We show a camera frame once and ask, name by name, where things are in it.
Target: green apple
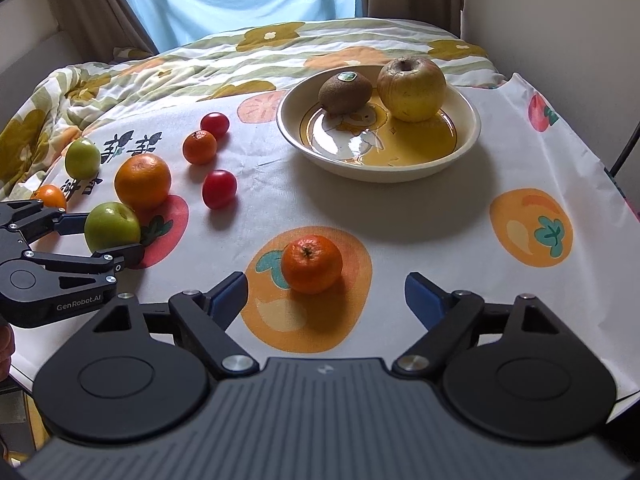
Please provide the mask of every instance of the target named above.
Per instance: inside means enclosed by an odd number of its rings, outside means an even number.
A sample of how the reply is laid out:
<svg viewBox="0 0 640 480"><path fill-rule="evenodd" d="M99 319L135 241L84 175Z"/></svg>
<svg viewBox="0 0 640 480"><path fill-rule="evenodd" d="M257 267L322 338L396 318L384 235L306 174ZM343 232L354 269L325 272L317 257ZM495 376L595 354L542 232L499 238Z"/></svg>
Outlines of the green apple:
<svg viewBox="0 0 640 480"><path fill-rule="evenodd" d="M140 223L135 213L120 202L105 202L89 213L84 240L93 253L140 242Z"/></svg>
<svg viewBox="0 0 640 480"><path fill-rule="evenodd" d="M65 169L77 180L93 178L100 169L100 150L85 137L74 140L66 150Z"/></svg>

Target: tangerine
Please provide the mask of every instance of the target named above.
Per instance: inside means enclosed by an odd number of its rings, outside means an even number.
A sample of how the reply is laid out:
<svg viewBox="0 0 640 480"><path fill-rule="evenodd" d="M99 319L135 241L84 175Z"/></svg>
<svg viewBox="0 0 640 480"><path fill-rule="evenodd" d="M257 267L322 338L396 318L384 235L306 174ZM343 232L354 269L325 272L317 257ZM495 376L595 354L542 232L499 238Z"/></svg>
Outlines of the tangerine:
<svg viewBox="0 0 640 480"><path fill-rule="evenodd" d="M120 201L134 211L155 209L169 195L171 171L157 155L134 155L120 166L113 185Z"/></svg>
<svg viewBox="0 0 640 480"><path fill-rule="evenodd" d="M47 184L40 186L31 195L31 200L42 200L46 207L66 209L66 197L59 187Z"/></svg>
<svg viewBox="0 0 640 480"><path fill-rule="evenodd" d="M329 238L307 235L285 247L280 269L293 290L319 294L340 278L342 255Z"/></svg>
<svg viewBox="0 0 640 480"><path fill-rule="evenodd" d="M193 132L184 139L182 154L191 164L207 164L213 160L218 150L218 142L212 133L205 130Z"/></svg>

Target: wall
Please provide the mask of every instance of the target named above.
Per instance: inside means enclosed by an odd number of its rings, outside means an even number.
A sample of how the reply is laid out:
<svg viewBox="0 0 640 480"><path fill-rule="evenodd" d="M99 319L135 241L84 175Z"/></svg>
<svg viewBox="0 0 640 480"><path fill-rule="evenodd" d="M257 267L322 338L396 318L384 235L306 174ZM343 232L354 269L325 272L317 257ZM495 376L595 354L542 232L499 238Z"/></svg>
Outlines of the wall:
<svg viewBox="0 0 640 480"><path fill-rule="evenodd" d="M57 28L47 0L0 2L0 72Z"/></svg>
<svg viewBox="0 0 640 480"><path fill-rule="evenodd" d="M466 0L464 37L538 88L610 168L640 121L640 0ZM640 208L640 145L618 174Z"/></svg>

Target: cherry tomato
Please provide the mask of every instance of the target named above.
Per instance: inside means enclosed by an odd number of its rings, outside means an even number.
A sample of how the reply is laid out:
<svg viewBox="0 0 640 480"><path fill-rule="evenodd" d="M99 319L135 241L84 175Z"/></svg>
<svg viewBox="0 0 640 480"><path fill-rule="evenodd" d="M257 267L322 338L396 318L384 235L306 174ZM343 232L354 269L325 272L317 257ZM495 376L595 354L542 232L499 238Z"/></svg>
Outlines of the cherry tomato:
<svg viewBox="0 0 640 480"><path fill-rule="evenodd" d="M213 134L216 140L220 140L220 137L223 137L229 129L229 119L220 112L207 114L200 121L200 129Z"/></svg>
<svg viewBox="0 0 640 480"><path fill-rule="evenodd" d="M202 184L202 200L209 209L220 209L236 196L238 181L227 170L214 170Z"/></svg>

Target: floral blanket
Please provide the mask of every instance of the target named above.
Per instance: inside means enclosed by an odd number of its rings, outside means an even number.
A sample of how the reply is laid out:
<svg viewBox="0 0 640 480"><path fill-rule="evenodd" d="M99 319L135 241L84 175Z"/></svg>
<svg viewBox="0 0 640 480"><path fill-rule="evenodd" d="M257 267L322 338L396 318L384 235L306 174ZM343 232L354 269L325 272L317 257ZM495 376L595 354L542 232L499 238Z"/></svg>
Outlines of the floral blanket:
<svg viewBox="0 0 640 480"><path fill-rule="evenodd" d="M0 199L30 194L65 147L117 119L249 92L289 89L322 70L425 54L458 86L504 82L486 52L419 22L355 18L291 22L207 36L154 57L51 73L0 134Z"/></svg>

